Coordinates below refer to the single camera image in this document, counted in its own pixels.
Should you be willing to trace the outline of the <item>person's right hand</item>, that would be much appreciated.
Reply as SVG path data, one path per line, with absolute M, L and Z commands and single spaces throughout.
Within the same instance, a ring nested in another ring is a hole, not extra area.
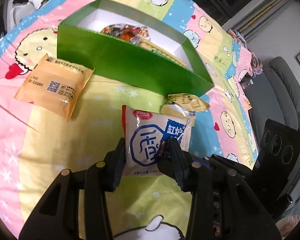
M 292 215 L 282 218 L 276 223 L 282 239 L 285 239 L 300 221 L 300 215 Z

